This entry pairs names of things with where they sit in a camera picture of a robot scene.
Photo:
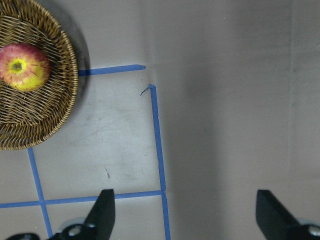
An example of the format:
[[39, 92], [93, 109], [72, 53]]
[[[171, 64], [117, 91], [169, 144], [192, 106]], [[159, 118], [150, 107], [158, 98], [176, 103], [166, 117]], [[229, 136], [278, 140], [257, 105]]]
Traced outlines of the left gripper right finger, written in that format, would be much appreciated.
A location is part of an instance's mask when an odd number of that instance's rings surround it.
[[256, 223], [267, 240], [318, 240], [320, 226], [299, 222], [267, 189], [259, 189], [255, 205]]

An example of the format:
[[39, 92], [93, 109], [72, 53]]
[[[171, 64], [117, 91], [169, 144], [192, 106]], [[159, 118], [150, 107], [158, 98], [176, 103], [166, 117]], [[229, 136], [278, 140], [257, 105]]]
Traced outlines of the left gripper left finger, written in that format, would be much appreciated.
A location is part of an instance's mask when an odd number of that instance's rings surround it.
[[53, 240], [108, 240], [116, 219], [113, 189], [99, 194], [83, 223], [72, 224], [53, 235]]

